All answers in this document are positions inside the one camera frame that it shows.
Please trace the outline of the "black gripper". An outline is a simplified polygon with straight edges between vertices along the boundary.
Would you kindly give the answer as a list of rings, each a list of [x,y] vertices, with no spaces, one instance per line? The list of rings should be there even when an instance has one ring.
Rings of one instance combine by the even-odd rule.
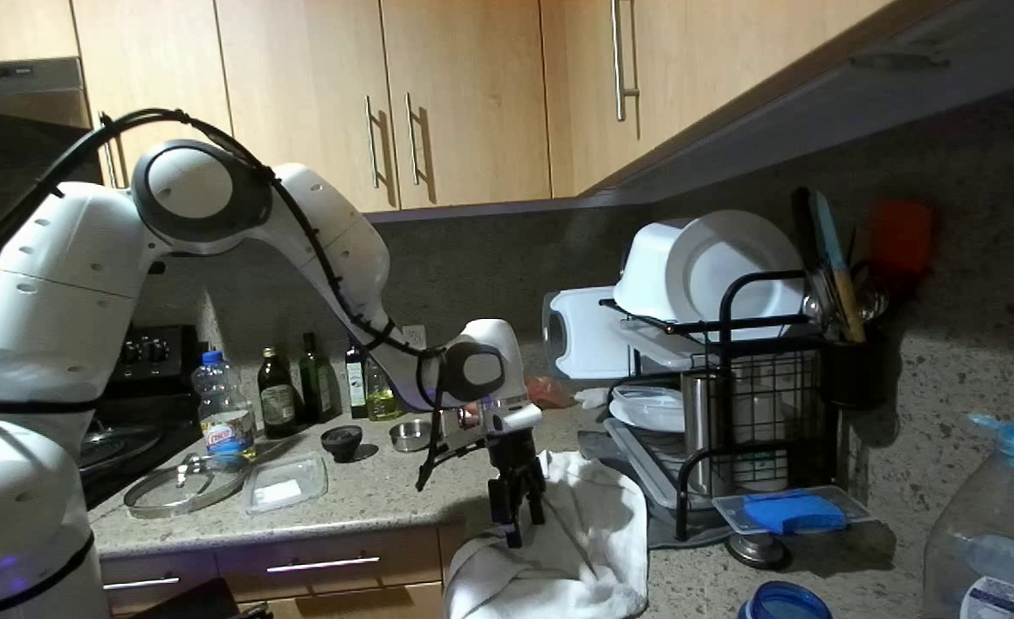
[[[490,446],[496,479],[487,480],[490,520],[506,525],[506,546],[524,546],[520,504],[528,504],[528,520],[544,522],[544,468],[528,431],[496,437]]]

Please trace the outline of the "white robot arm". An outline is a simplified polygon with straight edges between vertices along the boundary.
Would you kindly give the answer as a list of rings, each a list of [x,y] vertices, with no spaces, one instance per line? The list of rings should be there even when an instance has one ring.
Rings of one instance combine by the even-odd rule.
[[[110,614],[80,442],[147,267],[167,254],[268,243],[405,406],[425,415],[482,406],[479,428],[432,434],[431,464],[475,446],[528,452],[544,420],[510,323],[475,319],[439,346],[405,342],[381,303],[381,233],[318,173],[265,166],[226,130],[180,113],[186,135],[142,156],[124,189],[71,174],[108,140],[160,117],[142,105],[98,121],[0,220],[0,619]]]

